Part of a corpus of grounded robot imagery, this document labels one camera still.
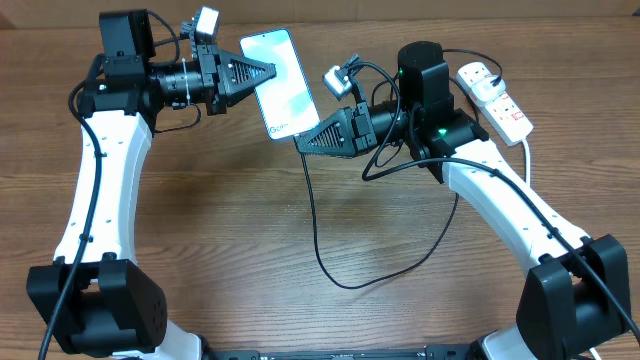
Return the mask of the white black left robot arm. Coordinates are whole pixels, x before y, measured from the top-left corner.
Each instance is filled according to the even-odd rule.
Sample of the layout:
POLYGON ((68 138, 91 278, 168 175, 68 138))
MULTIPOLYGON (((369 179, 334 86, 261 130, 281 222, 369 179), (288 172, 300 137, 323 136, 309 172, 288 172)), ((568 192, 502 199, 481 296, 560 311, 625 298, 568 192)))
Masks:
POLYGON ((206 339, 167 314, 163 290, 137 265, 134 228, 141 171, 158 114, 194 107, 219 115, 272 79, 271 63, 221 50, 219 14, 203 7, 170 40, 192 56, 156 60, 147 9, 103 12, 103 49, 70 92, 82 157, 72 209, 52 262, 28 272, 26 290, 51 343, 68 354, 115 359, 210 359, 206 339))

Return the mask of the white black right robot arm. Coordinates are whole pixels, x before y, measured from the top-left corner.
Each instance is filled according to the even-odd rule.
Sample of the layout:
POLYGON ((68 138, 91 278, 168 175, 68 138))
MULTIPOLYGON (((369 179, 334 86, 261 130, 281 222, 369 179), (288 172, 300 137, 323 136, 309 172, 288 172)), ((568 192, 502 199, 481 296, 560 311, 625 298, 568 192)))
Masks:
POLYGON ((633 321, 628 259, 612 236, 592 238, 540 198, 506 163, 479 122, 474 86, 452 78, 445 49, 405 45, 398 71, 386 75, 394 98, 371 104, 357 81, 358 57, 329 70, 326 87, 356 104, 295 137, 301 156, 377 159, 406 145, 415 167, 428 169, 467 200, 506 244, 526 278, 515 323, 468 345, 429 345, 428 359, 573 359, 625 333, 633 321), (454 105, 457 85, 473 111, 454 105))

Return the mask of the blue Samsung Galaxy smartphone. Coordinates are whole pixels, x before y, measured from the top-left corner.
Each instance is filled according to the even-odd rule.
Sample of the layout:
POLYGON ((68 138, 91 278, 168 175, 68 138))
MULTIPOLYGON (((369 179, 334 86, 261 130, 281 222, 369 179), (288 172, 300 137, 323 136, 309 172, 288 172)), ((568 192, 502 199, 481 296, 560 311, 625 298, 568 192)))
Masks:
POLYGON ((273 64, 276 76, 255 88, 267 135, 273 141, 305 132, 319 115, 290 32, 276 29, 240 40, 245 57, 273 64))

